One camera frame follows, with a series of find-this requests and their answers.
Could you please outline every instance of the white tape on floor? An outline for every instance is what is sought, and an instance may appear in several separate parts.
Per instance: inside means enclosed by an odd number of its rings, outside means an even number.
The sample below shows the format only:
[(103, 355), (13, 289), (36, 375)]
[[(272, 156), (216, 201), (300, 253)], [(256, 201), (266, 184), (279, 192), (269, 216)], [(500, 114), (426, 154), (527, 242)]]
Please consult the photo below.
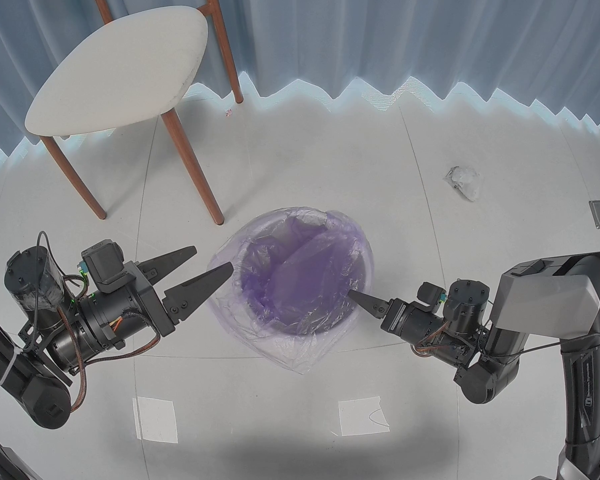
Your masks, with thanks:
[(136, 437), (145, 441), (177, 443), (176, 411), (171, 400), (133, 398)]
[(340, 430), (343, 436), (360, 436), (389, 432), (380, 408), (380, 397), (358, 398), (338, 402)]

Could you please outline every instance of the chair leg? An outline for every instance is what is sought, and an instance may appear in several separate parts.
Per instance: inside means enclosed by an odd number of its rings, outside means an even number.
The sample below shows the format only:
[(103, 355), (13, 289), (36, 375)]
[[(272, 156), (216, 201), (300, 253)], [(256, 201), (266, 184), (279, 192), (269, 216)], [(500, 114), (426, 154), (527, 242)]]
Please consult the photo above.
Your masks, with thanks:
[(62, 153), (62, 150), (56, 143), (56, 140), (53, 137), (44, 137), (42, 135), (40, 135), (40, 139), (42, 140), (42, 144), (45, 145), (53, 159), (56, 161), (56, 164), (58, 164), (58, 167), (62, 169), (64, 175), (69, 181), (71, 181), (73, 188), (78, 190), (78, 194), (80, 194), (85, 203), (89, 205), (89, 208), (93, 210), (99, 219), (105, 219), (107, 217), (107, 213), (102, 209), (102, 206), (100, 206), (100, 204), (96, 201), (96, 198), (93, 197), (93, 194), (89, 192), (89, 189), (82, 182), (80, 176), (78, 176), (78, 173), (69, 163), (69, 160), (66, 159), (64, 153)]
[(222, 215), (220, 206), (218, 206), (216, 198), (214, 197), (213, 192), (211, 192), (211, 188), (209, 187), (207, 178), (205, 178), (204, 172), (202, 172), (196, 154), (193, 153), (193, 148), (187, 138), (187, 134), (184, 132), (176, 109), (172, 108), (168, 112), (162, 114), (162, 120), (164, 121), (165, 126), (167, 126), (169, 135), (171, 135), (171, 138), (173, 139), (173, 143), (180, 154), (180, 158), (182, 158), (184, 167), (186, 167), (189, 172), (189, 176), (191, 176), (194, 185), (198, 189), (202, 201), (204, 201), (209, 213), (211, 213), (211, 217), (218, 226), (224, 224), (224, 215)]
[(235, 102), (242, 103), (244, 98), (242, 96), (242, 90), (240, 89), (240, 82), (238, 82), (238, 73), (235, 70), (235, 63), (233, 62), (229, 37), (227, 37), (226, 28), (224, 28), (224, 18), (222, 17), (222, 10), (220, 9), (220, 2), (218, 2), (218, 0), (207, 0), (207, 2), (211, 12), (211, 18), (214, 21), (214, 27), (216, 27), (216, 36), (218, 38), (218, 45), (220, 46), (220, 53), (222, 53), (224, 68), (229, 76), (229, 84), (231, 84)]

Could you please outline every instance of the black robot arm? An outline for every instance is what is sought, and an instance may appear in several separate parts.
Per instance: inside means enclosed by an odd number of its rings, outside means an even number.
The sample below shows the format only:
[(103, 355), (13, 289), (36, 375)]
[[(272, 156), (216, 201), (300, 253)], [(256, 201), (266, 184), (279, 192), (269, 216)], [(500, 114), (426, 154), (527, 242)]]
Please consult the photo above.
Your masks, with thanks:
[[(124, 262), (119, 245), (104, 240), (82, 252), (79, 275), (67, 276), (48, 247), (37, 244), (16, 252), (7, 263), (4, 282), (27, 316), (19, 333), (26, 345), (17, 347), (0, 327), (2, 388), (38, 425), (64, 425), (79, 406), (71, 404), (67, 386), (72, 381), (65, 372), (80, 372), (82, 383), (89, 364), (145, 352), (231, 277), (233, 267), (226, 263), (168, 289), (161, 303), (153, 285), (195, 253), (190, 246), (142, 263)], [(87, 275), (96, 285), (90, 294)], [(79, 295), (71, 292), (69, 280), (83, 283)], [(124, 348), (129, 336), (147, 326), (156, 332), (149, 344), (128, 354), (95, 358)], [(80, 392), (84, 399), (86, 389)]]
[[(600, 252), (520, 263), (500, 280), (487, 328), (489, 288), (458, 280), (449, 293), (424, 283), (419, 301), (386, 302), (350, 291), (381, 328), (456, 368), (455, 382), (471, 402), (487, 403), (512, 382), (529, 334), (556, 337), (564, 364), (567, 437), (557, 478), (600, 479)], [(437, 316), (444, 303), (443, 316)]]

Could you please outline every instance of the white seat cushion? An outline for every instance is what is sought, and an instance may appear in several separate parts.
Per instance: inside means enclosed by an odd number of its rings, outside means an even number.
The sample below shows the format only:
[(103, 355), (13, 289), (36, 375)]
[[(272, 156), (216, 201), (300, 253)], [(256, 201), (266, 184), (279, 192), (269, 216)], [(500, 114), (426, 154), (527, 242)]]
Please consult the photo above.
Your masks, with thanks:
[(61, 62), (24, 124), (35, 135), (116, 128), (172, 109), (198, 71), (207, 20), (193, 7), (138, 12), (104, 25)]

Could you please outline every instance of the purple trash bag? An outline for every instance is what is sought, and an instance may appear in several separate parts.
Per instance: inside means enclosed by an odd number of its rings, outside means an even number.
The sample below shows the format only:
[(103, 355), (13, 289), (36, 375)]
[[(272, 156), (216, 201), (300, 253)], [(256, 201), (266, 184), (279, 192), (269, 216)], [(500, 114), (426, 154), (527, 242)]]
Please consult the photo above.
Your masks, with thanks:
[(209, 268), (232, 278), (210, 298), (222, 326), (259, 354), (304, 373), (356, 322), (350, 289), (369, 292), (373, 254), (362, 229), (339, 212), (284, 208), (252, 220)]

